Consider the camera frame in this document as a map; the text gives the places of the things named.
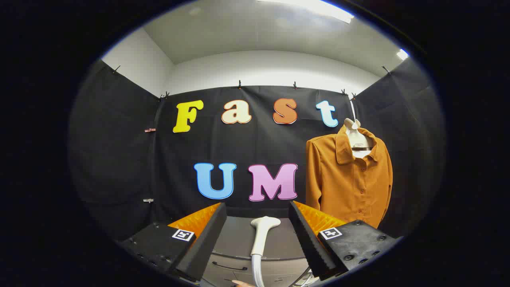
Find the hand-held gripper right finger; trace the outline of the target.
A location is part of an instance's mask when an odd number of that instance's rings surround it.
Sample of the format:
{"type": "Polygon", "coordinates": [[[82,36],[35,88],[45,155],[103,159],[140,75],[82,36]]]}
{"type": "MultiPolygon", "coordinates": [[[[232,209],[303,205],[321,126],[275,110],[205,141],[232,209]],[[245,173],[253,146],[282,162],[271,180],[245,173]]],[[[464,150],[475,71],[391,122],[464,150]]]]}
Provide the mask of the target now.
{"type": "Polygon", "coordinates": [[[368,265],[403,239],[362,220],[346,223],[296,201],[290,203],[288,218],[313,276],[321,281],[368,265]]]}

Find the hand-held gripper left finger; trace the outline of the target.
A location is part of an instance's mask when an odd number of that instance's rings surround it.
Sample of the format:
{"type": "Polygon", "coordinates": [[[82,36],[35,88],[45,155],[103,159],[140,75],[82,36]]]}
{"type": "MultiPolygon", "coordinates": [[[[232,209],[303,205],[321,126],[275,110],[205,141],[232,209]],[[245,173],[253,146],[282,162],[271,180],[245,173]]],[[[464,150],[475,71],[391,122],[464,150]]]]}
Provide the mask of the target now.
{"type": "Polygon", "coordinates": [[[118,244],[159,273],[197,282],[203,277],[226,219],[226,204],[217,203],[171,224],[149,224],[118,244]]]}

